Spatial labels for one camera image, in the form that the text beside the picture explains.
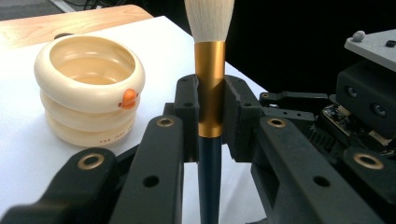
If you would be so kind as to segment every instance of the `wooden table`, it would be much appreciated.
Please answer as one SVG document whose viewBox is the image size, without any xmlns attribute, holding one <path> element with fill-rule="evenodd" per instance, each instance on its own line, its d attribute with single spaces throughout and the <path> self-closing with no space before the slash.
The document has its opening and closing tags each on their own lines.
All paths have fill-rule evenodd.
<svg viewBox="0 0 396 224">
<path fill-rule="evenodd" d="M 0 50 L 48 42 L 61 33 L 85 34 L 151 18 L 143 8 L 125 5 L 0 21 Z"/>
</svg>

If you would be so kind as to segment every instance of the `metal grommet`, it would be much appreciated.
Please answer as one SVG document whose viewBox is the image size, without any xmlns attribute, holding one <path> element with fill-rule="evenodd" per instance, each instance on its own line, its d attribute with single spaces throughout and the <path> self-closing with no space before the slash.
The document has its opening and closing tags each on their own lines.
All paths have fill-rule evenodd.
<svg viewBox="0 0 396 224">
<path fill-rule="evenodd" d="M 268 124 L 276 127 L 276 128 L 283 128 L 286 126 L 285 121 L 283 121 L 282 119 L 268 119 Z"/>
<path fill-rule="evenodd" d="M 384 164 L 382 163 L 382 161 L 369 154 L 355 153 L 355 155 L 353 155 L 353 160 L 369 169 L 381 170 L 384 168 Z"/>
<path fill-rule="evenodd" d="M 157 120 L 157 125 L 160 126 L 160 127 L 164 127 L 164 128 L 170 127 L 170 126 L 172 126 L 174 123 L 175 123 L 174 120 L 168 119 L 168 118 Z"/>
<path fill-rule="evenodd" d="M 78 161 L 78 168 L 81 170 L 91 170 L 100 166 L 105 160 L 105 156 L 99 153 L 91 153 Z"/>
</svg>

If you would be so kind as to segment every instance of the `gold brush ferrule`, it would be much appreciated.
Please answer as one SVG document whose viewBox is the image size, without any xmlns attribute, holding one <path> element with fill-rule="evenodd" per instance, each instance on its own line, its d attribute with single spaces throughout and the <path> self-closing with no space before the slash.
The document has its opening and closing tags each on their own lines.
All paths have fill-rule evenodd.
<svg viewBox="0 0 396 224">
<path fill-rule="evenodd" d="M 198 133 L 219 137 L 222 133 L 225 42 L 195 43 L 195 73 L 198 76 L 200 115 Z"/>
</svg>

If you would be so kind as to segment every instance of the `white bristles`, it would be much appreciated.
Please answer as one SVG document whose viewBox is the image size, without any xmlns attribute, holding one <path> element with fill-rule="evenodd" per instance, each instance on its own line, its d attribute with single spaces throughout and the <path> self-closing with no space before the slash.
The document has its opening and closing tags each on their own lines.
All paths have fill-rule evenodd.
<svg viewBox="0 0 396 224">
<path fill-rule="evenodd" d="M 195 43 L 225 41 L 233 15 L 234 0 L 185 0 L 187 18 Z"/>
</svg>

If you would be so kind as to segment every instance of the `cream ring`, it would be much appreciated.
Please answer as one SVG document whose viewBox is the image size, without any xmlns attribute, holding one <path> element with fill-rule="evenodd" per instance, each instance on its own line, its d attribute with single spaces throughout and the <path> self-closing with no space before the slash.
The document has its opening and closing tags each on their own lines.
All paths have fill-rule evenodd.
<svg viewBox="0 0 396 224">
<path fill-rule="evenodd" d="M 39 51 L 34 71 L 37 84 L 53 101 L 87 113 L 115 111 L 131 102 L 124 95 L 139 96 L 145 85 L 143 65 L 131 50 L 93 35 L 49 42 Z"/>
<path fill-rule="evenodd" d="M 48 125 L 64 141 L 80 147 L 101 147 L 123 138 L 134 126 L 134 117 L 119 128 L 105 132 L 83 132 L 68 128 L 54 120 L 47 112 Z"/>
<path fill-rule="evenodd" d="M 120 127 L 136 116 L 140 97 L 134 108 L 119 109 L 109 113 L 85 113 L 69 109 L 52 101 L 43 91 L 40 92 L 41 103 L 52 119 L 71 129 L 84 132 L 104 132 Z"/>
</svg>

